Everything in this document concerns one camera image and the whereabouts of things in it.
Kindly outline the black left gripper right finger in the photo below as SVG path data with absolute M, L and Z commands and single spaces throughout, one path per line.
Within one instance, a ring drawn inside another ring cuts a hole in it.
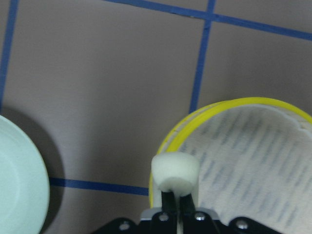
M 239 216 L 223 224 L 216 212 L 196 208 L 192 195 L 180 198 L 184 234 L 277 234 L 278 231 L 255 220 Z

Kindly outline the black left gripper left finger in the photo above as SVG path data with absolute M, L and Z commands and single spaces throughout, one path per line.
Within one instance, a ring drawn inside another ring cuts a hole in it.
M 116 218 L 93 231 L 94 234 L 175 234 L 177 233 L 177 206 L 174 193 L 161 193 L 161 206 L 146 209 L 140 222 Z

